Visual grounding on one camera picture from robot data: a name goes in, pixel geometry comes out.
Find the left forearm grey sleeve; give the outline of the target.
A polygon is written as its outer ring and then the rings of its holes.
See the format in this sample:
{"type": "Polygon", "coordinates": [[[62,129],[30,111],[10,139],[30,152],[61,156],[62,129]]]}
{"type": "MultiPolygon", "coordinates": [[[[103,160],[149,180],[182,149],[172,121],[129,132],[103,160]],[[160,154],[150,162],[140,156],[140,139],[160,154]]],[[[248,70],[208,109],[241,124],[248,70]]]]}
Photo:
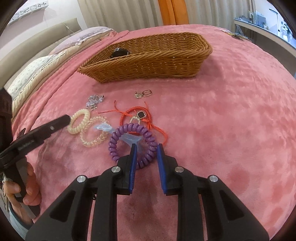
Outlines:
{"type": "Polygon", "coordinates": [[[9,204],[9,214],[10,214],[10,223],[11,226],[14,228],[14,230],[19,234],[19,236],[25,240],[26,235],[29,231],[29,229],[33,226],[33,221],[30,222],[30,224],[25,223],[22,221],[15,211],[12,208],[12,205],[9,204]]]}

